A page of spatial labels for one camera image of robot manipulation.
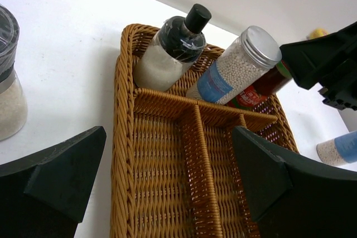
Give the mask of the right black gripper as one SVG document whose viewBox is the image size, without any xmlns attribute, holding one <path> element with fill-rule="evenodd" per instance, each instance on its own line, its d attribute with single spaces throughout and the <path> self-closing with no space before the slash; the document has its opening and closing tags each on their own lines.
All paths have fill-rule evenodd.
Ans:
<svg viewBox="0 0 357 238">
<path fill-rule="evenodd" d="M 323 103 L 356 111 L 356 23 L 319 38 L 286 43 L 282 62 L 295 83 L 310 89 L 318 82 Z"/>
</svg>

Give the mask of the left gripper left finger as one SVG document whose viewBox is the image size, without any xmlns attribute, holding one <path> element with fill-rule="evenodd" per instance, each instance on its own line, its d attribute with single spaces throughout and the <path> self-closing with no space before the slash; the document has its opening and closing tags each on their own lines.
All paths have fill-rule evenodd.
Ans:
<svg viewBox="0 0 357 238">
<path fill-rule="evenodd" d="M 106 138 L 95 126 L 1 165 L 1 237 L 74 237 Z"/>
</svg>

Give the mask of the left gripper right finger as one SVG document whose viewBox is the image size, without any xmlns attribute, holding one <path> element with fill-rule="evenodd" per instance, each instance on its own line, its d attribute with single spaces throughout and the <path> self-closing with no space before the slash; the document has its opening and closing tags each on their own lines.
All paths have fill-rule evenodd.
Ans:
<svg viewBox="0 0 357 238">
<path fill-rule="evenodd" d="M 237 126 L 232 141 L 261 237 L 355 237 L 356 173 L 309 159 Z"/>
</svg>

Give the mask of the red chili sauce bottle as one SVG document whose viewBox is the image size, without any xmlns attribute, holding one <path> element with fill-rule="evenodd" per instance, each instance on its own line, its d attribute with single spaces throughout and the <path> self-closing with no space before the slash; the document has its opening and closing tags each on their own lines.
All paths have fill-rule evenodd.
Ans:
<svg viewBox="0 0 357 238">
<path fill-rule="evenodd" d="M 283 61 L 281 61 L 236 97 L 231 99 L 227 103 L 227 106 L 252 110 L 269 96 L 282 89 L 291 80 L 292 76 L 290 72 Z"/>
</svg>

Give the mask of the blue label bead jar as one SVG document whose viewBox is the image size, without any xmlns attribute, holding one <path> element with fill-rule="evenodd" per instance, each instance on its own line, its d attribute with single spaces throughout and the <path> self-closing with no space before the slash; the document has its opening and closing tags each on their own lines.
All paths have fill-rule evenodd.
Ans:
<svg viewBox="0 0 357 238">
<path fill-rule="evenodd" d="M 336 137 L 316 146 L 322 163 L 342 166 L 356 162 L 356 131 Z"/>
<path fill-rule="evenodd" d="M 186 92 L 186 97 L 225 105 L 282 59 L 278 43 L 264 29 L 249 26 Z"/>
</svg>

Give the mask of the black cap salt shaker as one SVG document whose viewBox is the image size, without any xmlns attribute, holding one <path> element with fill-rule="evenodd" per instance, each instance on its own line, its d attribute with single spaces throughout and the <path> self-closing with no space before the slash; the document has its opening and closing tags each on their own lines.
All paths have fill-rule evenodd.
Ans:
<svg viewBox="0 0 357 238">
<path fill-rule="evenodd" d="M 202 30 L 210 19 L 211 12 L 198 3 L 186 17 L 167 19 L 133 69 L 136 85 L 157 91 L 171 88 L 202 54 L 206 46 Z"/>
</svg>

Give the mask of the black top glass grinder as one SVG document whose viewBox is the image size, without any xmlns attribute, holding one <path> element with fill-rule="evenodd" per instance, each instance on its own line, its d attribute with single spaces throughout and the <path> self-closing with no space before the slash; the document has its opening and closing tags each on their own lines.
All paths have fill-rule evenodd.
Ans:
<svg viewBox="0 0 357 238">
<path fill-rule="evenodd" d="M 15 71 L 19 36 L 16 18 L 1 6 L 1 140 L 16 134 L 27 120 L 27 100 Z"/>
</svg>

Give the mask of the brown wicker divided tray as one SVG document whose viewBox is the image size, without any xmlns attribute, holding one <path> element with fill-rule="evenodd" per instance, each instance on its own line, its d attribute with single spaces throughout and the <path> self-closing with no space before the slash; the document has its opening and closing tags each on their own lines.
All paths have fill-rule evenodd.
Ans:
<svg viewBox="0 0 357 238">
<path fill-rule="evenodd" d="M 296 151 L 278 98 L 252 111 L 188 99 L 222 54 L 208 45 L 166 93 L 139 88 L 133 68 L 157 28 L 124 28 L 114 78 L 111 237 L 259 237 L 231 144 L 241 125 Z"/>
</svg>

